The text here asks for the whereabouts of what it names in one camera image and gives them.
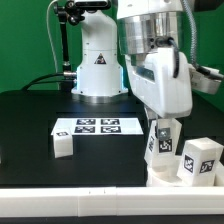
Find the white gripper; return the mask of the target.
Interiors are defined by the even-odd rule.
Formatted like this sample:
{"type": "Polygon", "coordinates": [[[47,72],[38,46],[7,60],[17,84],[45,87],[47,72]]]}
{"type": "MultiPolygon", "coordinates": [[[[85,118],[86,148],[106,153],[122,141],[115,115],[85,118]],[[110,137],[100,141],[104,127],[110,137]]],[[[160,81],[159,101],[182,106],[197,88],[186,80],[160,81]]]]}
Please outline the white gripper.
{"type": "MultiPolygon", "coordinates": [[[[179,53],[179,74],[174,77],[175,55],[172,47],[156,53],[126,55],[126,67],[133,94],[144,108],[148,126],[156,119],[188,116],[192,110],[192,93],[186,56],[179,53]]],[[[171,120],[156,119],[159,140],[171,137],[171,120]]]]}

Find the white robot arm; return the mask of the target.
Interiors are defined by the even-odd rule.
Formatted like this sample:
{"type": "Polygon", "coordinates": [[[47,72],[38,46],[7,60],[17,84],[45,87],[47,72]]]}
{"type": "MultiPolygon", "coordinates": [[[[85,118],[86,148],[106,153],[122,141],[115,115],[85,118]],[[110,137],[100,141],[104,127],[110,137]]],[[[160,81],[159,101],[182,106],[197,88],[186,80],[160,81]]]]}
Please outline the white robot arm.
{"type": "Polygon", "coordinates": [[[123,91],[117,53],[125,56],[133,94],[156,116],[156,137],[171,135],[164,118],[185,117],[191,90],[214,93],[224,79],[179,50],[178,17],[191,11],[187,0],[118,0],[115,21],[102,13],[108,0],[74,0],[84,11],[83,59],[76,92],[87,98],[113,97],[123,91]]]}

